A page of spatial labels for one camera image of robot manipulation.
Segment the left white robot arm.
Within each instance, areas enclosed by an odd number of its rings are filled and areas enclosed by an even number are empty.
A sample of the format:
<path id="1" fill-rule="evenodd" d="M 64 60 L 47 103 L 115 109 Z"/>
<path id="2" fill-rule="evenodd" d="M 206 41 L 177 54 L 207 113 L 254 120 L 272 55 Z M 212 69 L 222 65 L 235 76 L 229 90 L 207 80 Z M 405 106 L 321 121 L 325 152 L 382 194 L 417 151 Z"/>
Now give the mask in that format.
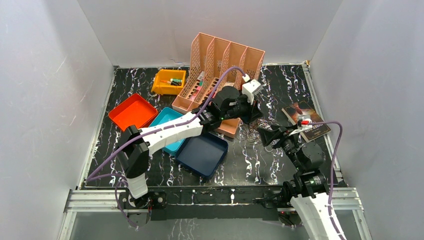
<path id="1" fill-rule="evenodd" d="M 129 126 L 113 154 L 123 167 L 130 202 L 137 208 L 149 203 L 146 172 L 155 152 L 182 139 L 213 131 L 226 120 L 239 118 L 250 123 L 262 117 L 257 106 L 257 94 L 262 89 L 249 83 L 242 85 L 241 90 L 225 86 L 213 98 L 177 119 L 143 129 Z"/>

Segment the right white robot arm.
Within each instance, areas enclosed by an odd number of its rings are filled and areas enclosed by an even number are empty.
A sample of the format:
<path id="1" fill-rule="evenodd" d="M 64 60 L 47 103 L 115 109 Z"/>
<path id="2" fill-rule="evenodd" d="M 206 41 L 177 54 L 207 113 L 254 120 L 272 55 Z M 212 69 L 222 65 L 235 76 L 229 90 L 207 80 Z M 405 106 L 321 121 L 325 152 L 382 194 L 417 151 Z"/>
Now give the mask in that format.
<path id="1" fill-rule="evenodd" d="M 320 170 L 325 162 L 321 147 L 313 141 L 300 144 L 298 125 L 272 125 L 257 131 L 264 146 L 281 148 L 296 169 L 293 179 L 285 181 L 279 193 L 260 201 L 293 207 L 311 240 L 346 239 L 333 207 L 333 181 L 327 180 Z"/>

